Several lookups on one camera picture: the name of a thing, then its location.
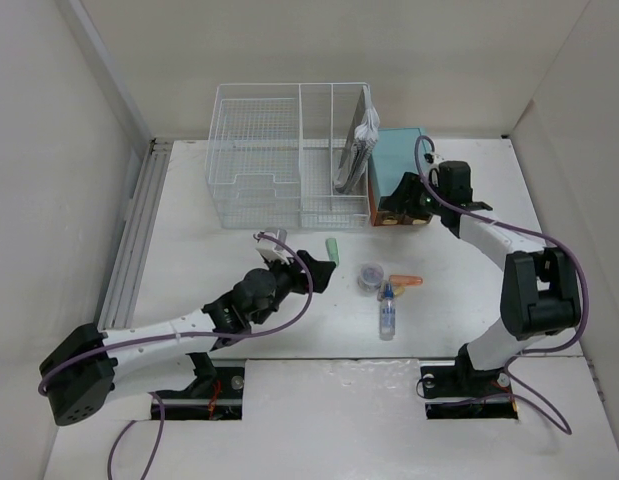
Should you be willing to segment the grey white booklet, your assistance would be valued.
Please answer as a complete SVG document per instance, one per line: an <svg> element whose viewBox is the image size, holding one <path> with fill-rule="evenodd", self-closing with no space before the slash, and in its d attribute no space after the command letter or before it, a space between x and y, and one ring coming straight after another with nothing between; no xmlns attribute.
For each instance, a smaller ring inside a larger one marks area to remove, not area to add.
<svg viewBox="0 0 619 480"><path fill-rule="evenodd" d="M380 117L372 102L370 87L363 84L333 178L337 194L349 195L358 184L379 141L379 129Z"/></svg>

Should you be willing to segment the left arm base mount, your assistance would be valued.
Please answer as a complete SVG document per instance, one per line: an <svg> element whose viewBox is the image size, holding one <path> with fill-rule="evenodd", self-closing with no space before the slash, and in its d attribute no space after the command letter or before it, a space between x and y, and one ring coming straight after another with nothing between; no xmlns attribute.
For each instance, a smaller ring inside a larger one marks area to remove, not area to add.
<svg viewBox="0 0 619 480"><path fill-rule="evenodd" d="M239 421L243 416L246 362L212 360L208 354L191 354L194 378L180 389L158 392L169 421Z"/></svg>

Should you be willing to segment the orange marker pen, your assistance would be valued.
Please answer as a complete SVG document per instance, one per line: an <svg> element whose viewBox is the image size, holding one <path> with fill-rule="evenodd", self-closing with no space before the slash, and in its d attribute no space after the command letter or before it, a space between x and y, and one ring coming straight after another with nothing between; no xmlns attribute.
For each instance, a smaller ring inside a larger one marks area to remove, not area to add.
<svg viewBox="0 0 619 480"><path fill-rule="evenodd" d="M393 286L413 287L423 284L423 278L414 275L390 275L389 282Z"/></svg>

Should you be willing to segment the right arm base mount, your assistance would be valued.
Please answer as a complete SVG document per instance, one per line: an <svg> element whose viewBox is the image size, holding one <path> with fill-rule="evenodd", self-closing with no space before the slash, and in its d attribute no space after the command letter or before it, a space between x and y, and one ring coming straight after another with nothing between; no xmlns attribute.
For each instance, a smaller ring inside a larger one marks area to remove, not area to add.
<svg viewBox="0 0 619 480"><path fill-rule="evenodd" d="M452 364L420 367L428 420L517 420L509 377L502 369L465 375Z"/></svg>

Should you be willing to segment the teal drawer box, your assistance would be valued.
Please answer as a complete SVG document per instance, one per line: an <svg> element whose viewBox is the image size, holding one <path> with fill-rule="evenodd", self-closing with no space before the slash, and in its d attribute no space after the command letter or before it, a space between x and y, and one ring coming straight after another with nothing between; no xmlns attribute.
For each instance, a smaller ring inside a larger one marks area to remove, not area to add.
<svg viewBox="0 0 619 480"><path fill-rule="evenodd" d="M428 224L432 216L418 213L410 215L399 211L395 203L385 205L400 187L405 173L419 181L414 146L426 131L419 127L381 128L379 139L369 159L368 196L370 223L374 227L419 226Z"/></svg>

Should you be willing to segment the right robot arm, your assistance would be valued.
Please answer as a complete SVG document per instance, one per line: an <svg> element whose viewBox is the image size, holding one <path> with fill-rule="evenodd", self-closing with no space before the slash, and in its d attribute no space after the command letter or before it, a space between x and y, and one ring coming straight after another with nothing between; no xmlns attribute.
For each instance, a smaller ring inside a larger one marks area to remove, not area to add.
<svg viewBox="0 0 619 480"><path fill-rule="evenodd" d="M439 217L455 237L476 247L503 273L498 320L462 345L452 365L429 369L434 397L477 395L516 354L579 325L582 311L573 260L558 247L501 226L491 206L474 200L467 163L436 164L428 157L423 173L404 173L378 208L420 221Z"/></svg>

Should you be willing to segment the small round clear container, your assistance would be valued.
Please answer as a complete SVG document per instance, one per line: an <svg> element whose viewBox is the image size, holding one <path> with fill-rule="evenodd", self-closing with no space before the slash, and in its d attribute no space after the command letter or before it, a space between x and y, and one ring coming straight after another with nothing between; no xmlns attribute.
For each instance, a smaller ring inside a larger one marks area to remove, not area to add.
<svg viewBox="0 0 619 480"><path fill-rule="evenodd" d="M380 289L384 281L384 270L377 263L365 263L360 266L357 283L365 293L373 293Z"/></svg>

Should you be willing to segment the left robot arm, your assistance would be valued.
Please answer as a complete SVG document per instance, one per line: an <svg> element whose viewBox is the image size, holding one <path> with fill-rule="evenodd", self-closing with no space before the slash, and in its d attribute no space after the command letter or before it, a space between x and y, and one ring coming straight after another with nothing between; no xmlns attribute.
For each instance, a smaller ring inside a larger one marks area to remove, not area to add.
<svg viewBox="0 0 619 480"><path fill-rule="evenodd" d="M81 422L135 394L202 396L215 378L210 353L258 337L254 326L277 313L289 295L311 301L327 289L335 269L335 262L299 250L266 260L218 299L175 319L110 331L80 325L41 362L38 392L58 426Z"/></svg>

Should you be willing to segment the aluminium rail frame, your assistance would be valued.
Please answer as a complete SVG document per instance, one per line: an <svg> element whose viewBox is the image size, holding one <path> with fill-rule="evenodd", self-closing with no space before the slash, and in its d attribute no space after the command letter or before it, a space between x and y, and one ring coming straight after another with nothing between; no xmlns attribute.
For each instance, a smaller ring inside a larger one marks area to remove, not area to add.
<svg viewBox="0 0 619 480"><path fill-rule="evenodd" d="M100 329L126 329L133 322L172 149L171 140L160 138L147 148L123 210L122 235L95 321Z"/></svg>

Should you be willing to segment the clear blue glue bottle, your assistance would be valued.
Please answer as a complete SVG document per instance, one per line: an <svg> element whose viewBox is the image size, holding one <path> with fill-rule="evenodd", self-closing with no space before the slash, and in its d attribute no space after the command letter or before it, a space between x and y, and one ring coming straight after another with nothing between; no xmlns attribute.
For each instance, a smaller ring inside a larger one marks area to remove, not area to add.
<svg viewBox="0 0 619 480"><path fill-rule="evenodd" d="M393 287L386 282L382 289L379 310L379 337L383 341L392 340L396 330L396 308Z"/></svg>

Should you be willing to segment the green eraser stick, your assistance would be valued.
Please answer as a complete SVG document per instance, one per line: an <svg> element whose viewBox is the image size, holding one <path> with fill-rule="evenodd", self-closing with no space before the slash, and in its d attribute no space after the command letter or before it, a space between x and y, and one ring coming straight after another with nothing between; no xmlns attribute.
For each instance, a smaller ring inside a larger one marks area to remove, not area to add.
<svg viewBox="0 0 619 480"><path fill-rule="evenodd" d="M337 240L335 238L327 238L325 246L329 260L338 266L340 264L340 256Z"/></svg>

